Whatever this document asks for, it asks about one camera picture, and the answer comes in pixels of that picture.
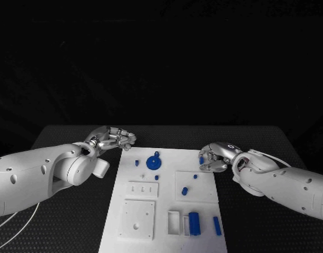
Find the black background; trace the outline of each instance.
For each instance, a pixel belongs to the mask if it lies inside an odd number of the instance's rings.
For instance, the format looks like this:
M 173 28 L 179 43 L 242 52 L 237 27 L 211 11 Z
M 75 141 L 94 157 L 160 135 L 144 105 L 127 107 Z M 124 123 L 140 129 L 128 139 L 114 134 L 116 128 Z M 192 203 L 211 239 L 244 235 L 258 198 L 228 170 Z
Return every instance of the black background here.
M 48 124 L 275 125 L 323 173 L 323 2 L 0 4 L 0 156 Z

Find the blue disc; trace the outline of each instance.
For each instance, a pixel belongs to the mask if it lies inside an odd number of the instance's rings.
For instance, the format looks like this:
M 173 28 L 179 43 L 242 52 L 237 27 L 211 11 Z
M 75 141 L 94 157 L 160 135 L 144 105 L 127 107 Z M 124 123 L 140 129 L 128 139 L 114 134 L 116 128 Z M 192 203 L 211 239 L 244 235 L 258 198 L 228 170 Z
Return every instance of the blue disc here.
M 156 152 L 156 155 L 147 158 L 146 166 L 150 170 L 157 170 L 162 166 L 162 160 L 159 158 L 159 152 Z

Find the dark table surface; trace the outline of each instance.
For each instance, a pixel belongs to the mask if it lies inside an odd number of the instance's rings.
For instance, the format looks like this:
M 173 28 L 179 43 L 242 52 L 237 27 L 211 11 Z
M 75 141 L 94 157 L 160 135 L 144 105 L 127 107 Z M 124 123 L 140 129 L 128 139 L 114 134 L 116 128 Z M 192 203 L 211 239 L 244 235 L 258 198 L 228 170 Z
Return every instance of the dark table surface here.
M 45 127 L 33 149 L 82 141 L 97 125 Z M 228 141 L 244 151 L 255 149 L 281 158 L 293 167 L 303 161 L 280 128 L 274 126 L 113 125 L 137 136 L 134 147 L 199 150 Z M 100 249 L 121 150 L 105 152 L 110 162 L 104 179 L 56 193 L 39 204 L 26 229 L 0 252 L 90 252 Z M 228 252 L 323 252 L 323 221 L 291 211 L 267 197 L 252 196 L 232 181 L 232 171 L 215 173 Z M 33 213 L 20 211 L 0 228 L 0 245 L 13 237 Z M 0 217 L 0 223 L 9 216 Z

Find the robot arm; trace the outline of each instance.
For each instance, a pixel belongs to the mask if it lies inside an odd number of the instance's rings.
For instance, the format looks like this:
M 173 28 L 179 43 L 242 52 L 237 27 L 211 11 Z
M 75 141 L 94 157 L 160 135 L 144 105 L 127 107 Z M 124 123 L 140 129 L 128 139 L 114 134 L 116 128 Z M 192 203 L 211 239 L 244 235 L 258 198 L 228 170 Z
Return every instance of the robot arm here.
M 199 154 L 199 159 L 206 159 L 201 170 L 219 171 L 214 169 L 215 162 L 229 160 L 234 181 L 247 192 L 267 196 L 291 210 L 323 220 L 323 175 L 293 167 L 281 169 L 260 152 L 237 151 L 239 148 L 229 143 L 216 142 L 209 147 Z
M 0 157 L 0 216 L 22 211 L 54 194 L 81 185 L 91 173 L 103 178 L 110 164 L 100 155 L 134 144 L 133 133 L 105 126 L 84 142 L 29 150 Z

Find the blue object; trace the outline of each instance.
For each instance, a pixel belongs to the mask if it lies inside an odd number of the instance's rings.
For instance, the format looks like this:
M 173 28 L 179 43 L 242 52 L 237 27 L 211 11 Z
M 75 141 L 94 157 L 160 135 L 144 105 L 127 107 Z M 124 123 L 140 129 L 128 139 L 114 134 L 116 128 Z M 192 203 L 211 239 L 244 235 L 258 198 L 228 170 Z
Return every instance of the blue object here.
M 183 189 L 182 189 L 182 194 L 186 195 L 186 193 L 188 193 L 188 188 L 183 187 Z
M 216 228 L 216 235 L 221 236 L 221 226 L 219 226 L 219 221 L 218 221 L 218 217 L 214 217 L 214 222 L 215 222 L 215 228 Z
M 190 235 L 198 236 L 201 234 L 201 225 L 199 225 L 199 214 L 198 212 L 189 213 L 189 230 Z
M 156 154 L 153 155 L 153 157 L 149 157 L 147 158 L 147 161 L 146 161 L 146 166 L 150 170 L 157 170 L 159 167 L 162 166 L 162 160 L 159 158 L 160 154 L 159 152 L 156 151 Z

